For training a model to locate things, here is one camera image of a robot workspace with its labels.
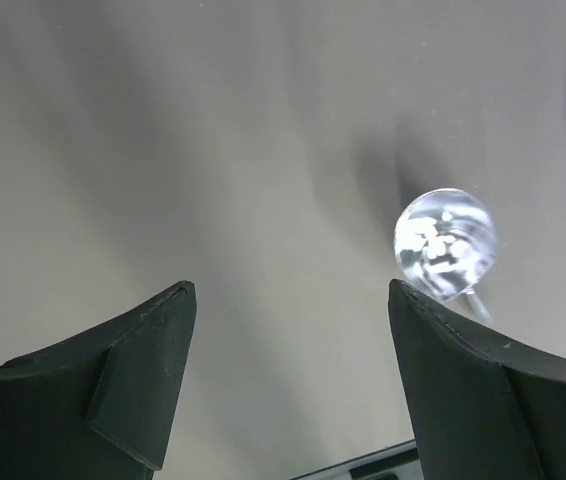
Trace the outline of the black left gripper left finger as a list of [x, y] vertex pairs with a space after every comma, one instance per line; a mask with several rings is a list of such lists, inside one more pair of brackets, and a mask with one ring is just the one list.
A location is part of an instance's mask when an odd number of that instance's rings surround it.
[[194, 333], [181, 281], [0, 365], [0, 479], [150, 479], [164, 465]]

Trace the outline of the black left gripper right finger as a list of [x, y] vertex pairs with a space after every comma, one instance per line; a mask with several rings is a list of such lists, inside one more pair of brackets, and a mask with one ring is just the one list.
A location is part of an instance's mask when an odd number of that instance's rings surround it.
[[566, 479], [565, 358], [398, 279], [388, 314], [425, 478]]

